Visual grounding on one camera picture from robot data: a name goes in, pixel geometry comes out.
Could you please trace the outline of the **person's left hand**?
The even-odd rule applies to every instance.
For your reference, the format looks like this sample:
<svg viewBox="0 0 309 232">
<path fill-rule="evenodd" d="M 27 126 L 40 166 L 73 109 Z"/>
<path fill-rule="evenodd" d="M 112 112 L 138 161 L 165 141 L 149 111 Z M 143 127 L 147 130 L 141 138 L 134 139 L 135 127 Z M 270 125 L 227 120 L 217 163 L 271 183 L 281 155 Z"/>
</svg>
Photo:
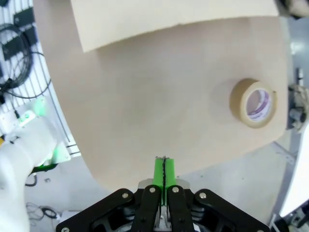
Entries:
<svg viewBox="0 0 309 232">
<path fill-rule="evenodd" d="M 279 2 L 295 18 L 309 16 L 309 0 L 279 0 Z"/>
</svg>

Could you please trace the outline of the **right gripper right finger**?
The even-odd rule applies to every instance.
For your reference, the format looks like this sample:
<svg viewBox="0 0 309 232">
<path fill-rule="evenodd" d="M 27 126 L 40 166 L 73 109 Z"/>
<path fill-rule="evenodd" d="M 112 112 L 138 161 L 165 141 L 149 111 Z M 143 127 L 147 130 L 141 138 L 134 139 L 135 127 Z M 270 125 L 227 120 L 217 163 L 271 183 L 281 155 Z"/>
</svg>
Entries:
<svg viewBox="0 0 309 232">
<path fill-rule="evenodd" d="M 213 191 L 195 193 L 176 181 L 174 160 L 165 158 L 165 203 L 173 232 L 268 232 L 269 226 Z"/>
</svg>

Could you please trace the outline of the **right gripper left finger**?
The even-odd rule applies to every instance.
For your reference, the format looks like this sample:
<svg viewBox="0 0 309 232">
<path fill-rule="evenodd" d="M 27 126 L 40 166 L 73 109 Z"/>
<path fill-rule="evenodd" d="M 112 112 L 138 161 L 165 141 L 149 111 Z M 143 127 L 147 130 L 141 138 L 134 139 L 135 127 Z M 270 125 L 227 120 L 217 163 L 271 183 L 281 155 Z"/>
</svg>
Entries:
<svg viewBox="0 0 309 232">
<path fill-rule="evenodd" d="M 166 158 L 136 192 L 121 188 L 56 226 L 57 232 L 152 232 L 160 219 Z"/>
</svg>

